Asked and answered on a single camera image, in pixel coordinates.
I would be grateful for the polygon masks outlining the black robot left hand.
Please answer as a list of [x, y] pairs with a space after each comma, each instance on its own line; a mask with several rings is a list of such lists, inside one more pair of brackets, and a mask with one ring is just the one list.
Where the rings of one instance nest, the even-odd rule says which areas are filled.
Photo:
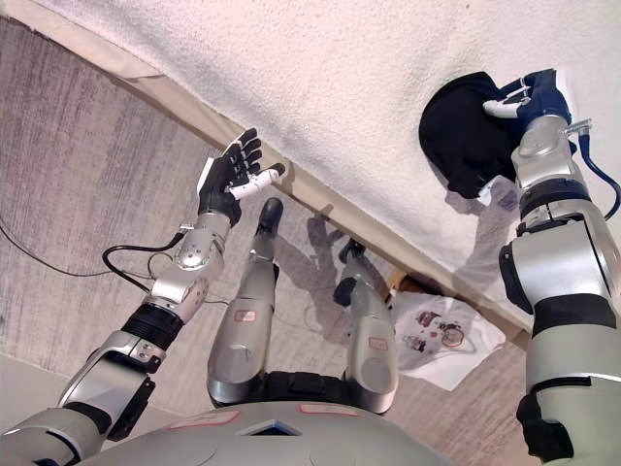
[[228, 218], [231, 227], [241, 216], [240, 201], [279, 180], [282, 163], [262, 168], [262, 141], [255, 128], [234, 139], [219, 157], [210, 157], [197, 183], [198, 215], [216, 213]]

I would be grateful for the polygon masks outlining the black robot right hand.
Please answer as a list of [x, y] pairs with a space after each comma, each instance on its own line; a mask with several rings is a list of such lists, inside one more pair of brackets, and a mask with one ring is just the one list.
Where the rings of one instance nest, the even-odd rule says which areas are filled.
[[566, 124], [572, 123], [572, 99], [563, 68], [527, 74], [501, 87], [500, 95], [482, 104], [487, 115], [516, 119], [525, 126], [545, 116], [561, 117]]

